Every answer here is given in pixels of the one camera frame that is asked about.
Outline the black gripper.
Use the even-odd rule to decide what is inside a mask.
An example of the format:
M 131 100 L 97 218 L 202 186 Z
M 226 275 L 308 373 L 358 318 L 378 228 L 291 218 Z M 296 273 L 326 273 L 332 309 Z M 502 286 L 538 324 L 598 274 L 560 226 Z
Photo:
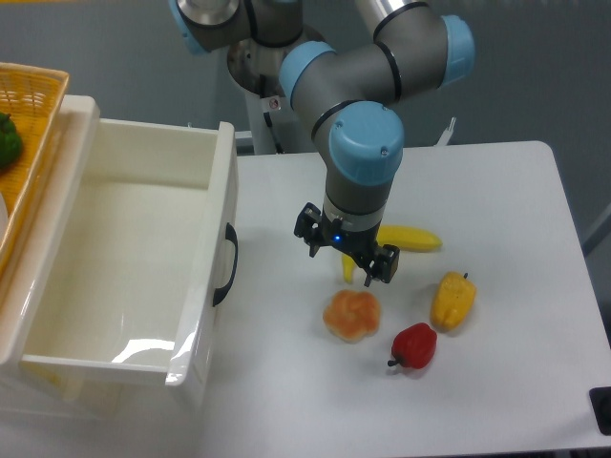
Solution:
M 294 228 L 294 235 L 303 239 L 309 247 L 309 256 L 314 258 L 321 247 L 330 246 L 343 253 L 356 253 L 365 250 L 366 232 L 373 231 L 376 234 L 377 224 L 364 231 L 353 231 L 344 228 L 342 219 L 329 219 L 315 205 L 308 202 L 298 215 Z M 366 277 L 364 286 L 370 285 L 377 280 L 377 262 L 372 261 L 365 269 Z

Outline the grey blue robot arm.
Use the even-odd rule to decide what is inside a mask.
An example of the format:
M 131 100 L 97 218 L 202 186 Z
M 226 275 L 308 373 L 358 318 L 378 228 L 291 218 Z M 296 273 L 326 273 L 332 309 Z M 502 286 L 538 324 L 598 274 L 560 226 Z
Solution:
M 455 15 L 425 1 L 361 1 L 371 36 L 335 51 L 307 26 L 299 1 L 173 1 L 192 53 L 227 49 L 243 91 L 257 152 L 275 142 L 274 111 L 299 122 L 327 167 L 322 206 L 308 204 L 294 233 L 316 253 L 330 246 L 352 258 L 367 281 L 389 282 L 399 251 L 377 234 L 403 157 L 404 127 L 391 105 L 468 76 L 474 37 Z

